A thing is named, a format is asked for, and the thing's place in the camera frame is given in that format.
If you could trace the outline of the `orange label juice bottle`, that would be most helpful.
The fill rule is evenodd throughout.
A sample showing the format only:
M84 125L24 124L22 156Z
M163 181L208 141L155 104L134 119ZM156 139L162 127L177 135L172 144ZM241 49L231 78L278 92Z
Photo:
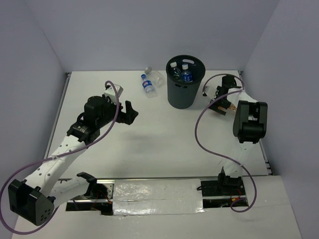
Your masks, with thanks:
M218 112L222 115L226 115L226 114L236 114L237 108L231 104L227 109L223 108L222 106L219 106L218 108Z

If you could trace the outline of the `Pepsi label clear bottle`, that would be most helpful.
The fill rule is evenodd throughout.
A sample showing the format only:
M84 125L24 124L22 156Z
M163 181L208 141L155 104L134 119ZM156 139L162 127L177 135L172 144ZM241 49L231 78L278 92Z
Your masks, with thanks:
M147 78L146 74L141 75L142 87L148 98L156 97L156 90L152 84L152 82Z

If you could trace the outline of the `blue label water bottle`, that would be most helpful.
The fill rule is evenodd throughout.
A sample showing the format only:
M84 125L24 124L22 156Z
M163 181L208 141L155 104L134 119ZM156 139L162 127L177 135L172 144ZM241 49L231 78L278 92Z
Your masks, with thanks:
M192 72L190 71L187 63L182 65L182 79L186 83L193 82Z

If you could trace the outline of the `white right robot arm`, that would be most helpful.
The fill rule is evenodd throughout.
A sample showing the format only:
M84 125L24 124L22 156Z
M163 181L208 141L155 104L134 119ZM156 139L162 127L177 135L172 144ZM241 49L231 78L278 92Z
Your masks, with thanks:
M244 166L244 160L251 148L266 134L268 105L247 95L242 80L231 74L217 74L209 78L202 89L204 97L209 95L207 83L217 76L222 76L222 84L217 86L216 93L211 97L209 105L204 108L196 120L194 135L197 144L204 151L226 159L227 163L222 167L216 181L204 181L197 190L202 191L203 196L234 196L235 193L238 193L239 200L244 190L242 188L242 173L244 171L252 180L254 196L257 196L256 184ZM177 109L189 108L195 100L202 78L203 76L193 77L193 81L190 82L184 81L181 75L176 78L167 73L167 98L170 105ZM237 85L235 78L241 81L242 86ZM232 132L237 139L237 148L233 148L233 156L226 156L205 148L199 142L197 130L199 121L207 109L220 115L226 115L226 110L232 104L236 108Z

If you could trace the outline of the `green label clear bottle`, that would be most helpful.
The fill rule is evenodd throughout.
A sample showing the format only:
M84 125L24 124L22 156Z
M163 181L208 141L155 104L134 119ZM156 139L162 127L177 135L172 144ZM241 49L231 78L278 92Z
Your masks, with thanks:
M178 68L177 66L177 63L176 62L171 62L170 63L170 67L172 69L172 75L173 77L178 80L178 81L181 81L181 71L180 69Z

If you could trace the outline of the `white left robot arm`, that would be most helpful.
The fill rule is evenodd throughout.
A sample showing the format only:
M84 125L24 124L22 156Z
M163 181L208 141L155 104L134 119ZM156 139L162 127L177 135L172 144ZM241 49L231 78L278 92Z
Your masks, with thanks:
M93 198L98 192L97 179L88 173L77 173L61 185L57 182L77 157L101 139L102 127L110 122L131 125L138 114L129 101L122 106L115 97L90 97L84 111L49 160L22 181L11 181L8 186L10 209L32 224L41 226L49 220L54 209L68 200L78 195Z

